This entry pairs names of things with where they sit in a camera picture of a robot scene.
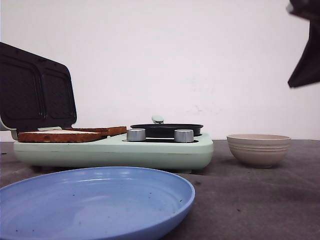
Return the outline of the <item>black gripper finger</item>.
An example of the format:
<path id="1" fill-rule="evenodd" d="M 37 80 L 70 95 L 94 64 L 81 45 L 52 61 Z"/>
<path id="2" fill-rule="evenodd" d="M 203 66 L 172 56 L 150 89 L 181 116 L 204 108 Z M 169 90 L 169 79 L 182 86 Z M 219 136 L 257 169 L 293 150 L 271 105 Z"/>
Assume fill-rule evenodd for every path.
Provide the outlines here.
<path id="1" fill-rule="evenodd" d="M 292 75 L 288 80 L 290 88 L 298 88 L 320 82 L 320 22 L 311 20 L 309 37 Z"/>

